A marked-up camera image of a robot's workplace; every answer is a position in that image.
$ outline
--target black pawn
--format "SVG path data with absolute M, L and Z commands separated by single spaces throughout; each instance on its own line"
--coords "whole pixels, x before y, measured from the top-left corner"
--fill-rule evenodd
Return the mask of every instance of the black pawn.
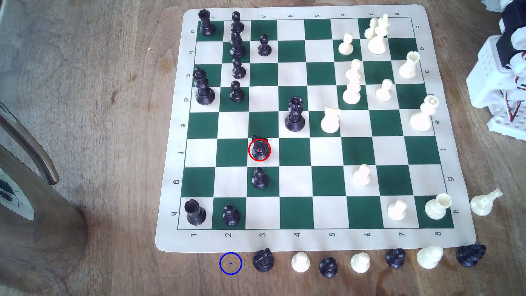
M 338 272 L 338 264 L 336 263 L 336 259 L 329 257 L 321 260 L 320 272 L 326 278 L 334 277 Z
M 210 21 L 210 11 L 206 9 L 201 9 L 199 11 L 199 18 L 201 19 L 201 25 L 199 27 L 199 32 L 203 36 L 210 36 L 216 32 L 216 27 Z
M 274 266 L 274 256 L 269 248 L 258 251 L 252 258 L 254 267 L 260 272 L 267 272 Z
M 257 189 L 265 189 L 268 186 L 268 176 L 261 167 L 254 170 L 254 177 L 252 178 L 252 185 Z
M 402 267 L 405 260 L 406 251 L 402 248 L 391 250 L 386 254 L 387 265 L 391 266 L 392 268 Z
M 185 203 L 186 220 L 194 226 L 201 225 L 206 220 L 206 211 L 199 206 L 196 200 L 189 200 Z
M 223 222 L 226 225 L 233 226 L 239 223 L 239 220 L 241 219 L 241 215 L 239 212 L 234 209 L 234 206 L 231 204 L 227 204 L 223 208 Z
M 486 253 L 486 246 L 483 244 L 471 244 L 462 246 L 457 251 L 457 261 L 464 267 L 475 266 L 482 256 Z
M 268 45 L 268 36 L 263 34 L 259 37 L 261 45 L 258 47 L 258 54 L 260 56 L 268 56 L 272 53 L 272 47 Z

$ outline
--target white pawn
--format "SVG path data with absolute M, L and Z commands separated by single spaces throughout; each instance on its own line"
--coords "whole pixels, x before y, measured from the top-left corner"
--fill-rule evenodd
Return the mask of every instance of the white pawn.
M 305 252 L 298 252 L 292 257 L 292 269 L 297 272 L 306 272 L 310 267 L 310 259 Z
M 371 259 L 367 253 L 361 252 L 351 258 L 351 268 L 358 273 L 364 273 L 369 270 Z
M 391 98 L 391 88 L 393 81 L 389 78 L 382 81 L 382 87 L 376 90 L 376 98 L 382 102 L 385 102 Z
M 405 200 L 397 200 L 387 208 L 387 214 L 395 221 L 402 220 L 406 216 L 407 202 Z
M 444 255 L 444 248 L 438 245 L 432 245 L 423 248 L 417 253 L 417 262 L 425 269 L 435 268 Z
M 446 215 L 451 206 L 451 197 L 447 193 L 440 193 L 436 198 L 427 201 L 424 207 L 426 215 L 434 220 L 440 220 Z
M 502 192 L 498 188 L 487 195 L 477 195 L 469 203 L 471 210 L 479 216 L 486 216 L 493 208 L 493 201 L 499 196 L 502 196 Z
M 338 46 L 338 51 L 343 55 L 349 55 L 354 50 L 354 47 L 351 44 L 352 42 L 352 34 L 351 33 L 345 33 L 343 36 L 343 42 L 340 43 Z
M 369 184 L 369 181 L 371 181 L 371 176 L 369 175 L 370 172 L 371 168 L 366 164 L 362 164 L 360 168 L 358 168 L 358 170 L 352 175 L 352 179 L 356 185 L 365 186 Z
M 420 111 L 411 115 L 409 124 L 411 127 L 419 132 L 425 132 L 431 128 L 431 115 L 437 111 L 440 104 L 438 98 L 434 95 L 428 95 L 424 98 L 424 102 L 420 104 Z

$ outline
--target white chess piece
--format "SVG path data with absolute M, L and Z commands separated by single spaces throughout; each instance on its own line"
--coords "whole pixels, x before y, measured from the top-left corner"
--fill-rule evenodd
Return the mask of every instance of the white chess piece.
M 438 265 L 444 255 L 444 248 L 438 245 L 431 245 L 423 248 L 417 253 L 418 264 L 425 269 L 432 269 Z
M 341 109 L 325 107 L 325 116 L 321 119 L 321 129 L 328 133 L 336 133 L 340 128 Z
M 387 214 L 395 221 L 402 220 L 406 216 L 407 202 L 405 200 L 397 200 L 387 208 Z
M 352 175 L 352 179 L 356 185 L 365 186 L 369 184 L 369 181 L 371 181 L 371 176 L 369 175 L 370 172 L 371 168 L 366 164 L 362 164 L 360 168 L 358 168 L 358 170 Z
M 351 33 L 345 33 L 343 36 L 343 42 L 340 43 L 338 46 L 338 52 L 343 55 L 349 55 L 354 50 L 354 47 L 351 44 L 352 42 L 352 34 Z
M 436 198 L 427 201 L 424 210 L 426 215 L 434 220 L 440 220 L 446 215 L 451 206 L 451 197 L 447 193 L 440 193 Z
M 500 189 L 495 189 L 487 195 L 477 195 L 469 203 L 473 213 L 479 216 L 487 216 L 493 208 L 493 201 L 502 196 Z
M 420 54 L 418 52 L 408 52 L 406 62 L 398 69 L 398 74 L 402 78 L 411 79 L 417 74 L 417 63 L 420 61 Z
M 310 267 L 310 259 L 305 252 L 298 252 L 292 257 L 292 269 L 297 272 L 306 272 Z
M 351 258 L 351 268 L 358 273 L 364 273 L 369 270 L 371 258 L 365 252 L 355 254 Z
M 376 98 L 385 102 L 391 98 L 391 88 L 393 81 L 389 78 L 382 81 L 382 86 L 376 90 Z
M 425 132 L 431 128 L 431 115 L 437 111 L 440 104 L 438 98 L 434 95 L 428 95 L 424 98 L 424 102 L 420 104 L 420 111 L 411 115 L 409 124 L 411 127 L 419 132 Z

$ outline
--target white square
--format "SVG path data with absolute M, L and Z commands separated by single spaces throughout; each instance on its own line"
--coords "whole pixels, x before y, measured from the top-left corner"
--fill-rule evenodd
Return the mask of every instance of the white square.
M 223 42 L 198 41 L 196 42 L 194 64 L 221 64 L 223 61 Z
M 327 213 L 328 206 L 331 208 L 330 214 Z M 312 209 L 314 211 L 314 228 L 349 228 L 346 196 L 313 196 Z
M 278 40 L 305 40 L 303 19 L 278 20 Z
M 369 110 L 342 110 L 340 115 L 340 136 L 371 137 L 372 129 Z
M 410 164 L 409 175 L 413 185 L 413 195 L 438 195 L 446 192 L 440 164 Z
M 343 165 L 341 138 L 310 138 L 310 164 L 312 166 Z
M 376 165 L 408 165 L 406 142 L 403 136 L 372 137 Z
M 278 86 L 251 86 L 248 111 L 264 112 L 278 110 Z
M 334 62 L 332 40 L 305 40 L 305 60 L 310 62 Z
M 387 39 L 386 39 L 387 49 L 382 54 L 372 53 L 367 47 L 368 44 L 369 44 L 368 39 L 360 39 L 360 46 L 361 46 L 361 51 L 362 51 L 362 61 L 390 61 L 391 60 L 391 52 L 389 51 L 389 42 L 387 42 Z
M 215 167 L 216 151 L 217 139 L 188 139 L 185 167 Z
M 307 63 L 278 63 L 278 85 L 307 85 Z
M 280 166 L 279 196 L 312 197 L 311 166 Z
M 407 203 L 406 215 L 402 220 L 393 220 L 389 217 L 387 209 L 397 200 L 405 200 Z M 417 206 L 412 195 L 380 196 L 382 205 L 382 219 L 384 228 L 418 228 Z
M 345 178 L 345 195 L 346 196 L 380 196 L 380 187 L 378 186 L 378 175 L 376 166 L 369 165 L 370 181 L 365 186 L 358 186 L 352 176 L 360 168 L 359 165 L 344 165 L 343 177 Z
M 244 139 L 248 135 L 248 112 L 219 112 L 218 139 Z
M 196 200 L 199 206 L 206 211 L 206 219 L 201 225 L 194 226 L 186 219 L 185 203 L 189 200 Z M 178 229 L 212 229 L 212 210 L 214 209 L 214 198 L 181 198 L 179 208 L 179 227 Z
M 215 198 L 247 196 L 246 166 L 217 166 L 214 178 Z
M 338 108 L 338 90 L 335 85 L 308 85 L 309 111 L 325 111 L 325 107 Z
M 245 229 L 279 229 L 279 196 L 250 196 L 246 201 Z

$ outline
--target black chess piece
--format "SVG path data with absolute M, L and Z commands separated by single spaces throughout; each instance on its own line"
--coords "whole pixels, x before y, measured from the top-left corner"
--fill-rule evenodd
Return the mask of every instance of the black chess piece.
M 208 78 L 206 78 L 205 70 L 196 67 L 194 70 L 194 79 L 194 85 L 198 88 L 196 93 L 197 103 L 201 105 L 211 104 L 216 98 L 216 93 L 208 87 Z
M 254 177 L 252 178 L 252 185 L 257 189 L 265 189 L 268 186 L 268 176 L 261 167 L 254 170 Z
M 263 34 L 259 37 L 259 43 L 261 43 L 261 45 L 258 47 L 258 54 L 260 56 L 268 56 L 272 53 L 272 47 L 268 45 L 267 34 Z
M 239 212 L 234 208 L 233 205 L 227 204 L 223 208 L 223 222 L 226 225 L 233 226 L 239 223 L 239 220 L 241 219 L 241 215 Z
M 232 83 L 230 84 L 230 88 L 232 89 L 232 91 L 230 92 L 230 99 L 236 103 L 243 101 L 243 99 L 245 98 L 245 92 L 241 89 L 239 81 L 232 81 Z
M 232 60 L 232 65 L 234 66 L 234 69 L 232 69 L 232 77 L 234 79 L 243 79 L 247 75 L 247 70 L 241 66 L 241 60 L 238 57 Z
M 252 258 L 252 263 L 257 271 L 267 272 L 274 266 L 274 256 L 269 248 L 258 251 Z
M 402 248 L 390 250 L 386 254 L 387 265 L 391 266 L 392 268 L 402 267 L 405 260 L 406 260 L 406 251 Z
M 199 27 L 199 32 L 203 36 L 211 36 L 216 32 L 216 27 L 210 21 L 210 11 L 206 9 L 201 9 L 199 11 L 199 18 L 201 19 L 201 25 Z
M 303 112 L 303 100 L 298 96 L 289 99 L 289 115 L 285 117 L 285 127 L 292 132 L 299 132 L 305 127 Z
M 486 253 L 486 246 L 483 244 L 471 244 L 461 246 L 457 250 L 457 261 L 464 267 L 475 266 Z
M 319 269 L 324 277 L 334 277 L 338 272 L 338 264 L 336 263 L 336 259 L 334 259 L 333 257 L 328 257 L 326 259 L 321 260 Z
M 194 226 L 201 225 L 206 220 L 206 211 L 196 200 L 185 203 L 186 220 Z

